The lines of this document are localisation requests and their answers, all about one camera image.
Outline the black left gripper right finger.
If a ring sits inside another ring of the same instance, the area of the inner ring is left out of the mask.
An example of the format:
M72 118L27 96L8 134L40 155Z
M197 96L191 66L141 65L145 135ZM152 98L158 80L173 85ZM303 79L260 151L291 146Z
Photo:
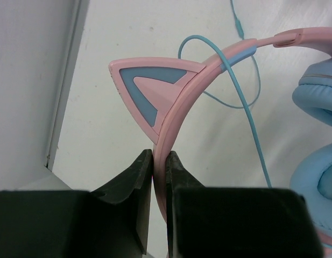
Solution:
M166 159L169 257L324 257L305 199L288 189L206 187Z

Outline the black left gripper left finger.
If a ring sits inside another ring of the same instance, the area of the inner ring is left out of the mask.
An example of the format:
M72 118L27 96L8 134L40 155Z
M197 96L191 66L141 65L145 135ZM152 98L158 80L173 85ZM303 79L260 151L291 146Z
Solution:
M0 257L142 257L152 152L94 191L0 191Z

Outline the pink blue cat-ear headphones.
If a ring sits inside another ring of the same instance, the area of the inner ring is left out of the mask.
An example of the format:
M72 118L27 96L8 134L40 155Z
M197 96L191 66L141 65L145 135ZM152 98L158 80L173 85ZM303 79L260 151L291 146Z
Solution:
M265 39L242 39L202 63L173 58L129 58L112 61L109 71L125 106L153 142L153 181L158 206L166 214L166 158L180 127L199 96L218 75L228 72L248 118L257 131L232 66L259 47L306 47L329 55L310 65L293 91L293 102L332 127L332 27L297 28ZM296 168L292 190L303 194L326 257L332 257L332 143L314 151Z

